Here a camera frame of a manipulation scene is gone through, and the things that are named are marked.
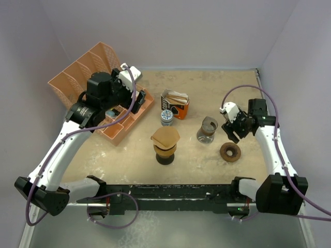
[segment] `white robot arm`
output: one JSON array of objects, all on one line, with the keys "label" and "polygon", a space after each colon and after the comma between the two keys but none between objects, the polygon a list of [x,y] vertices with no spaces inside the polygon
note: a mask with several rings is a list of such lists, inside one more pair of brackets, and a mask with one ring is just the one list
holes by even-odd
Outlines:
[{"label": "white robot arm", "polygon": [[[239,193],[256,201],[260,212],[296,214],[302,199],[295,194],[287,181],[283,164],[275,147],[275,117],[268,116],[265,100],[249,100],[248,113],[242,111],[233,102],[226,102],[220,108],[220,112],[227,120],[222,128],[233,142],[239,142],[237,136],[244,138],[252,132],[260,144],[269,174],[262,184],[251,178],[241,178],[238,184]],[[308,188],[307,180],[297,176],[296,170],[289,161],[281,141],[279,127],[276,139],[289,174],[293,178],[292,181],[295,181],[300,191],[305,194]]]},{"label": "white robot arm", "polygon": [[[15,182],[15,187],[25,198],[28,198],[32,185],[35,183],[31,202],[51,215],[58,215],[68,202],[93,197],[99,190],[100,181],[93,176],[88,176],[81,181],[61,184],[63,174],[71,160],[90,137],[92,131],[78,132],[63,140],[69,133],[97,126],[104,120],[105,112],[112,107],[121,105],[126,109],[129,108],[135,88],[133,83],[140,79],[142,74],[136,67],[130,67],[135,81],[132,82],[131,76],[125,70],[128,68],[127,65],[122,64],[121,67],[123,71],[114,69],[111,75],[106,72],[92,74],[87,81],[87,91],[79,96],[77,103],[68,111],[60,134],[44,159],[27,178],[19,177]],[[139,111],[144,98],[145,92],[142,90],[132,107],[131,111],[134,114]],[[40,174],[42,165],[59,144],[60,146]]]}]

